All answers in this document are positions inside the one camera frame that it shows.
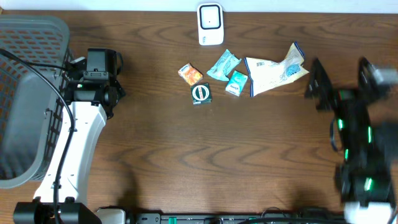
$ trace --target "wood grain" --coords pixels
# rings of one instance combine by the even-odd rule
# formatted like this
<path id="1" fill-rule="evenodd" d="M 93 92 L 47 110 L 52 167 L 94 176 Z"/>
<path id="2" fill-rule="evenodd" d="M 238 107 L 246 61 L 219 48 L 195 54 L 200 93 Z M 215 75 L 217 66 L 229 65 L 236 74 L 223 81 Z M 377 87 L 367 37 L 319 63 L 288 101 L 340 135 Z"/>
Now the wood grain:
<path id="1" fill-rule="evenodd" d="M 330 147 L 331 113 L 304 100 L 308 76 L 249 97 L 227 94 L 226 83 L 204 75 L 213 95 L 193 106 L 177 70 L 190 62 L 203 74 L 229 49 L 238 58 L 282 60 L 297 41 L 304 67 L 319 57 L 336 86 L 357 85 L 357 63 L 398 67 L 398 15 L 224 14 L 219 46 L 197 41 L 192 12 L 5 11 L 53 15 L 70 28 L 76 56 L 88 47 L 123 54 L 119 81 L 127 96 L 99 137 L 88 206 L 124 205 L 165 213 L 261 212 L 270 206 L 341 210 L 333 184 L 343 158 Z M 238 71 L 247 73 L 241 63 Z M 398 121 L 398 97 L 370 108 L 374 124 Z M 396 181 L 398 169 L 392 175 Z M 0 190 L 0 222 L 12 222 L 16 202 L 31 200 L 39 183 Z"/>

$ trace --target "gray plastic basket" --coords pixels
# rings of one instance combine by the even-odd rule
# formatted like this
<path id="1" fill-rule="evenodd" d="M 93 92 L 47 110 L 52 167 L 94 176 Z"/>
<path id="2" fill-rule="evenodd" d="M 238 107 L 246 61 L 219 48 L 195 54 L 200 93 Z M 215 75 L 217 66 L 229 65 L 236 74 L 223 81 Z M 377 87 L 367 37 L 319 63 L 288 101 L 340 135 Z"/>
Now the gray plastic basket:
<path id="1" fill-rule="evenodd" d="M 69 29 L 49 16 L 0 16 L 0 48 L 23 60 L 61 66 L 72 55 Z M 60 91 L 59 69 L 36 67 Z M 0 55 L 0 188 L 40 180 L 62 125 L 62 104 L 37 75 Z"/>

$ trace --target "small package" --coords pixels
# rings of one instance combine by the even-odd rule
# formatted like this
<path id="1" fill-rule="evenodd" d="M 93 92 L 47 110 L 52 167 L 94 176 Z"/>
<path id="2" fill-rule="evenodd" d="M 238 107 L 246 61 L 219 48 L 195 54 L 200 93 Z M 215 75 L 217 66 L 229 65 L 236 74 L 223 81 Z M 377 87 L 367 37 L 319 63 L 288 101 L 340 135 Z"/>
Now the small package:
<path id="1" fill-rule="evenodd" d="M 241 59 L 237 59 L 235 55 L 231 54 L 227 49 L 216 64 L 207 71 L 207 75 L 217 80 L 227 82 L 229 79 L 227 75 L 241 62 Z"/>
<path id="2" fill-rule="evenodd" d="M 252 80 L 251 97 L 272 88 L 292 83 L 308 73 L 302 67 L 304 53 L 296 42 L 290 46 L 285 59 L 279 63 L 257 58 L 245 58 L 244 63 Z"/>
<path id="3" fill-rule="evenodd" d="M 248 80 L 246 75 L 243 75 L 240 72 L 234 71 L 228 85 L 225 88 L 225 91 L 230 92 L 236 96 L 240 96 L 243 90 L 244 84 Z"/>
<path id="4" fill-rule="evenodd" d="M 179 71 L 178 74 L 190 85 L 193 86 L 197 82 L 199 82 L 203 75 L 193 68 L 190 63 L 184 65 Z"/>
<path id="5" fill-rule="evenodd" d="M 211 103 L 211 93 L 208 83 L 192 86 L 191 94 L 194 105 Z"/>

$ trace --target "teal wrapper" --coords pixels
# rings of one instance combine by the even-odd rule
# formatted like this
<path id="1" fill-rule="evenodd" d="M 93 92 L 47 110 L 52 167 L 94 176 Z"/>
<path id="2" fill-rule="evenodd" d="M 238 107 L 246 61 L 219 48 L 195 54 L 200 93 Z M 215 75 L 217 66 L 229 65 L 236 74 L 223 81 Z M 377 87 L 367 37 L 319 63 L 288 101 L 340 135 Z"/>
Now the teal wrapper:
<path id="1" fill-rule="evenodd" d="M 211 78 L 227 82 L 229 79 L 227 75 L 241 62 L 241 59 L 237 59 L 235 55 L 231 54 L 229 50 L 225 50 L 220 59 L 216 64 L 207 71 L 207 75 Z"/>
<path id="2" fill-rule="evenodd" d="M 243 75 L 240 72 L 234 71 L 228 85 L 225 88 L 225 91 L 230 92 L 236 96 L 240 96 L 241 92 L 244 88 L 244 84 L 248 80 L 247 75 Z"/>

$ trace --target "white snack bag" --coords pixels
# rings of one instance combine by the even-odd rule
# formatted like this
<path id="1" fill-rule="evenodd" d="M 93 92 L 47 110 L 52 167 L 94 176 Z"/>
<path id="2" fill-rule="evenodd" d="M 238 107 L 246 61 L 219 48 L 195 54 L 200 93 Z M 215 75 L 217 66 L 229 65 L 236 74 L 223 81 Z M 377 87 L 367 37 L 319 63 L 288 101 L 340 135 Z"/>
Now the white snack bag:
<path id="1" fill-rule="evenodd" d="M 302 67 L 304 53 L 296 42 L 290 46 L 285 59 L 279 63 L 248 57 L 244 59 L 244 63 L 252 81 L 251 97 L 272 88 L 292 83 L 308 73 Z"/>

